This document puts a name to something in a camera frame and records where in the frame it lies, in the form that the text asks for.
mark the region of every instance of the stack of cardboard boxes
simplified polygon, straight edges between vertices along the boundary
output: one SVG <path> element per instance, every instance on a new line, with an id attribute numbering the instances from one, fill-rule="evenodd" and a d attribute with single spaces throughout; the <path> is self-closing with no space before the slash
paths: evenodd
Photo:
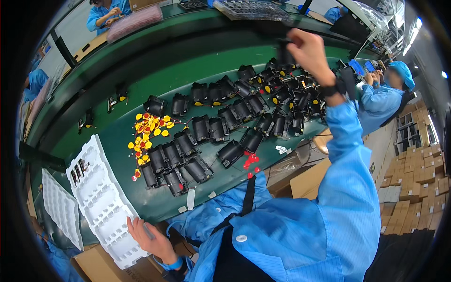
<path id="1" fill-rule="evenodd" d="M 381 234 L 404 234 L 415 229 L 436 230 L 449 197 L 440 145 L 409 147 L 393 158 L 378 191 Z"/>

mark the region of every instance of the plastic wrap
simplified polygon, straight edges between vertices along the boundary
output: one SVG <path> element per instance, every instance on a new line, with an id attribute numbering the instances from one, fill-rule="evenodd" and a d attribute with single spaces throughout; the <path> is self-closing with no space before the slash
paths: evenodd
<path id="1" fill-rule="evenodd" d="M 269 20 L 291 23 L 290 14 L 282 10 L 279 5 L 261 1 L 214 1 L 213 6 L 229 19 Z"/>
<path id="2" fill-rule="evenodd" d="M 371 8 L 370 6 L 353 1 L 356 5 L 359 6 L 359 8 L 362 10 L 362 12 L 368 17 L 368 19 L 375 25 L 377 25 L 381 30 L 387 30 L 388 29 L 388 21 L 382 15 L 381 13 L 377 12 L 375 9 Z"/>
<path id="3" fill-rule="evenodd" d="M 132 13 L 125 18 L 114 22 L 110 32 L 106 37 L 108 43 L 113 43 L 141 28 L 163 20 L 163 13 L 160 6 L 153 5 L 136 13 Z"/>

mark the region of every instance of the person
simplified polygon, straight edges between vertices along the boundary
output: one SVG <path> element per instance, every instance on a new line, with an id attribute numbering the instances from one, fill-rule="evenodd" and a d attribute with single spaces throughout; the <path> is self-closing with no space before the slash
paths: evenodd
<path id="1" fill-rule="evenodd" d="M 41 91 L 46 81 L 49 79 L 48 75 L 42 69 L 35 69 L 30 72 L 25 79 L 24 94 L 25 102 L 33 101 Z"/>
<path id="2" fill-rule="evenodd" d="M 35 217 L 30 216 L 32 226 L 36 231 L 36 237 L 42 248 L 44 249 L 44 253 L 50 261 L 50 264 L 59 274 L 61 279 L 64 282 L 83 282 L 83 279 L 80 277 L 78 272 L 74 269 L 72 264 L 70 263 L 69 257 L 66 253 L 55 246 L 53 241 L 49 238 L 49 236 L 44 232 L 44 229 L 39 225 L 37 219 Z M 72 254 L 81 253 L 76 248 L 71 248 Z"/>
<path id="3" fill-rule="evenodd" d="M 94 7 L 89 11 L 86 27 L 91 32 L 97 30 L 97 35 L 104 33 L 121 17 L 132 13 L 128 0 L 89 0 L 89 4 Z"/>
<path id="4" fill-rule="evenodd" d="M 387 125 L 410 101 L 415 87 L 409 67 L 401 61 L 389 63 L 385 74 L 381 70 L 365 75 L 359 102 L 359 120 L 366 136 Z"/>
<path id="5" fill-rule="evenodd" d="M 324 17 L 334 24 L 339 17 L 342 17 L 348 13 L 348 8 L 346 7 L 332 7 L 324 14 Z"/>
<path id="6" fill-rule="evenodd" d="M 287 50 L 321 86 L 336 89 L 318 35 L 292 29 Z M 260 172 L 247 182 L 168 220 L 198 241 L 193 264 L 153 225 L 127 218 L 131 236 L 162 259 L 168 281 L 362 281 L 377 251 L 379 201 L 355 106 L 330 91 L 327 147 L 332 163 L 315 200 L 272 199 Z M 150 239 L 145 227 L 155 235 Z"/>

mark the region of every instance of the person's right hand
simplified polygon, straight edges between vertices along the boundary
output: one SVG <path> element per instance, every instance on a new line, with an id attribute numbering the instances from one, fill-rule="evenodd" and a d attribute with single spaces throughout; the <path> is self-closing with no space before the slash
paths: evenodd
<path id="1" fill-rule="evenodd" d="M 144 224 L 146 224 L 149 231 L 155 235 L 154 239 L 150 239 L 149 236 L 147 236 L 147 233 L 144 230 Z M 164 264 L 174 264 L 177 262 L 178 255 L 174 252 L 168 238 L 161 234 L 155 226 L 148 222 L 144 222 L 143 219 L 138 220 L 137 217 L 135 217 L 133 222 L 127 217 L 127 226 L 129 227 L 131 236 L 138 242 L 141 249 L 161 258 Z"/>
<path id="2" fill-rule="evenodd" d="M 120 13 L 121 13 L 121 11 L 120 11 L 119 7 L 112 8 L 111 11 L 109 12 L 109 14 L 112 16 L 119 15 Z"/>
<path id="3" fill-rule="evenodd" d="M 369 84 L 369 85 L 373 85 L 373 82 L 374 82 L 374 78 L 373 78 L 373 75 L 374 74 L 372 74 L 372 73 L 366 73 L 366 75 L 365 75 L 365 80 L 366 80 L 366 82 Z"/>
<path id="4" fill-rule="evenodd" d="M 297 28 L 293 28 L 287 36 L 293 43 L 289 43 L 286 48 L 296 62 L 311 73 L 321 86 L 335 85 L 336 77 L 327 63 L 321 36 Z"/>

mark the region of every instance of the white plastic tray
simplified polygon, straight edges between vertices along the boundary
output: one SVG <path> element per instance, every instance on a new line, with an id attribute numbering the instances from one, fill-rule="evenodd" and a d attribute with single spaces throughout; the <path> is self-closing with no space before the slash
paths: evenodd
<path id="1" fill-rule="evenodd" d="M 80 159 L 84 161 L 83 173 L 78 163 Z M 71 175 L 76 166 L 81 175 L 80 178 L 76 175 L 77 182 Z M 91 231 L 120 269 L 126 269 L 141 257 L 149 255 L 129 233 L 127 216 L 133 219 L 138 217 L 138 213 L 114 176 L 97 134 L 83 145 L 80 154 L 66 170 L 66 175 Z"/>
<path id="2" fill-rule="evenodd" d="M 44 208 L 57 227 L 79 250 L 83 250 L 77 200 L 47 171 L 42 169 L 42 197 Z"/>

